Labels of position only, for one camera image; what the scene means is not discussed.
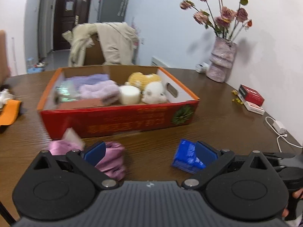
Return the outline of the blue tissue pack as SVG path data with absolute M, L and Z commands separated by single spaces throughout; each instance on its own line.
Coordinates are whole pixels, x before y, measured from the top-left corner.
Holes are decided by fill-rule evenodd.
M 176 149 L 172 167 L 195 174 L 200 170 L 203 170 L 206 166 L 197 158 L 195 144 L 191 141 L 182 139 Z

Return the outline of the pink satin pouch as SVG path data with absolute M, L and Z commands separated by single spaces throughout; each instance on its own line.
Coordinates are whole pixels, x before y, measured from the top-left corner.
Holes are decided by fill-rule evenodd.
M 107 176 L 120 181 L 126 174 L 126 167 L 124 166 L 125 148 L 115 141 L 106 142 L 105 144 L 105 156 L 95 167 Z M 83 150 L 84 148 L 84 141 L 72 128 L 67 128 L 61 140 L 53 140 L 48 146 L 52 155 L 65 155 L 72 149 Z

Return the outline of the iridescent green pouch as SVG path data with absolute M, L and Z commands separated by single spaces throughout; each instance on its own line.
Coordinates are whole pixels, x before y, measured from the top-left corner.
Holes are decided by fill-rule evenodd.
M 79 99 L 80 94 L 76 90 L 75 85 L 71 80 L 65 80 L 55 88 L 54 101 L 57 105 L 77 101 Z

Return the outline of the white foam cylinder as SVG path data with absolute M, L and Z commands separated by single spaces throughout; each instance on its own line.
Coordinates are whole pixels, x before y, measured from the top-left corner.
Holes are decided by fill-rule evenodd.
M 141 91 L 134 86 L 123 85 L 119 87 L 119 102 L 122 105 L 135 105 L 141 100 Z

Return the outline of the brown pink box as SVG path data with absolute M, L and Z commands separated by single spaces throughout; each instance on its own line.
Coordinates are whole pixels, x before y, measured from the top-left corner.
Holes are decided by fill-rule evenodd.
M 60 103 L 57 105 L 56 109 L 58 110 L 84 109 L 84 108 L 104 107 L 109 105 L 111 105 L 111 103 L 106 103 L 98 98 L 93 98 L 93 99 L 82 99 L 82 100 Z

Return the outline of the purple knitted cloth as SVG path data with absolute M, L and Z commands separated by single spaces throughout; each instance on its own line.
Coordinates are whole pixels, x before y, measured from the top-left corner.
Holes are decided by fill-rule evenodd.
M 78 90 L 82 85 L 95 85 L 102 81 L 110 80 L 108 74 L 93 74 L 90 76 L 73 76 L 67 78 L 66 81 L 71 81 L 76 90 Z

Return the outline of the yellow small candies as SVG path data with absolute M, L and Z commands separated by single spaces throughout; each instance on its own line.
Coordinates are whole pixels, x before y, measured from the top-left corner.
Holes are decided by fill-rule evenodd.
M 232 94 L 234 95 L 234 98 L 232 99 L 232 102 L 239 103 L 240 105 L 243 105 L 243 101 L 238 96 L 238 91 L 233 90 Z

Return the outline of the red cigarette box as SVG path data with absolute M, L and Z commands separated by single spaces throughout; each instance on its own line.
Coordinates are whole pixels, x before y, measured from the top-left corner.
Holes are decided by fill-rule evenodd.
M 245 101 L 254 103 L 258 106 L 262 106 L 265 99 L 259 94 L 258 91 L 247 87 L 245 85 L 240 85 L 239 94 L 244 98 Z

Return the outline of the yellow plush toy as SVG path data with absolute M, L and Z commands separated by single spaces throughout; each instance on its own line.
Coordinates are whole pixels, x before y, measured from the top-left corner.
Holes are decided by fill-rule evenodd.
M 141 91 L 145 89 L 145 87 L 150 84 L 151 82 L 161 82 L 162 79 L 157 74 L 147 74 L 144 75 L 141 72 L 134 72 L 132 73 L 128 80 L 125 82 L 126 86 L 134 86 L 139 88 Z

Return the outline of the orange cloth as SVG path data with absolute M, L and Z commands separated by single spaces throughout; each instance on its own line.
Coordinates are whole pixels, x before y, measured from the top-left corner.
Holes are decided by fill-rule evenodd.
M 16 121 L 21 104 L 20 100 L 7 101 L 0 115 L 0 126 L 10 126 Z

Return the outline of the brown chair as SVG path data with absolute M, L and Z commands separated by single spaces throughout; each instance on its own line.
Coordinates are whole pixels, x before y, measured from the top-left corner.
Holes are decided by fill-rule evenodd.
M 94 45 L 91 46 L 90 48 L 86 48 L 84 65 L 85 66 L 102 65 L 105 63 L 105 58 L 100 45 L 98 34 L 92 35 L 91 39 L 93 40 Z

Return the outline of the pink textured vase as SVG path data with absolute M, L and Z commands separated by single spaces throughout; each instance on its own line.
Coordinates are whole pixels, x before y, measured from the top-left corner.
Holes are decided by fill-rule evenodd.
M 216 37 L 206 76 L 215 82 L 225 82 L 227 74 L 233 67 L 236 53 L 237 45 L 234 42 Z

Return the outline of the white small toy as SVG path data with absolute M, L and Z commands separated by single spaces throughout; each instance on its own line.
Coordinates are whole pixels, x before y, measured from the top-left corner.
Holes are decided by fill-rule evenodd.
M 15 96 L 12 95 L 8 89 L 3 89 L 1 91 L 1 96 L 0 96 L 0 103 L 1 106 L 6 105 L 9 100 L 15 99 Z

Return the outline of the beige coat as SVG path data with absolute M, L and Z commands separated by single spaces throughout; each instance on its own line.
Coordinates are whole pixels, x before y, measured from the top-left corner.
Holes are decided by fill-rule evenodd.
M 69 67 L 84 66 L 87 49 L 96 45 L 92 36 L 97 35 L 105 64 L 132 65 L 134 45 L 138 42 L 137 32 L 127 23 L 84 23 L 62 33 L 70 43 Z

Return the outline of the pink artificial flowers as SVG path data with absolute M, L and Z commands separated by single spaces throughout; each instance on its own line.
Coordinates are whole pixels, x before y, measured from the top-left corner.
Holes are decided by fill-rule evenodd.
M 206 9 L 199 9 L 190 0 L 182 0 L 179 7 L 182 10 L 193 9 L 194 20 L 206 29 L 213 29 L 219 38 L 233 42 L 242 30 L 249 30 L 253 26 L 253 21 L 245 9 L 249 0 L 238 0 L 236 9 L 227 7 L 223 0 L 198 1 L 204 3 Z

